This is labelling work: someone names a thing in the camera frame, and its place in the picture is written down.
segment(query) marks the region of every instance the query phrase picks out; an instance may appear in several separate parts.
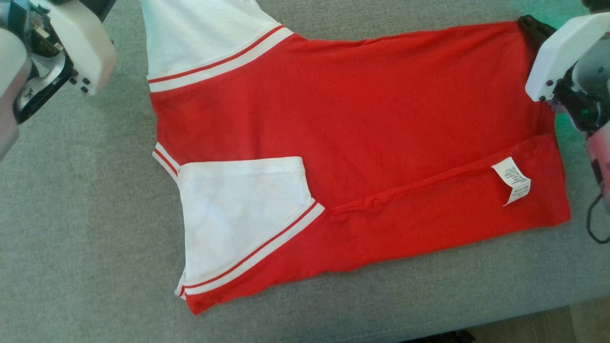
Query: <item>gray fabric surface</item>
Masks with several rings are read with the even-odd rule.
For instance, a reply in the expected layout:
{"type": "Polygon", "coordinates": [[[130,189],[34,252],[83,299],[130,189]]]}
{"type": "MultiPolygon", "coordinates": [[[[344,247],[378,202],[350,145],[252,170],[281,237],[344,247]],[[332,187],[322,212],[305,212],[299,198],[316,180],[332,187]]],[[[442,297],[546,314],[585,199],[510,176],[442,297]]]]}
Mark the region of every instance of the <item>gray fabric surface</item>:
{"type": "MultiPolygon", "coordinates": [[[[560,25],[585,13],[579,0],[260,4],[309,38],[520,13],[560,25]]],[[[184,260],[181,205],[151,157],[156,120],[138,2],[118,1],[106,26],[120,52],[110,84],[96,97],[61,89],[0,164],[1,342],[397,342],[610,293],[610,247],[584,230],[597,190],[583,138],[560,118],[570,223],[273,287],[193,317],[173,294],[184,260]]],[[[610,220],[597,211],[594,225],[610,220]]]]}

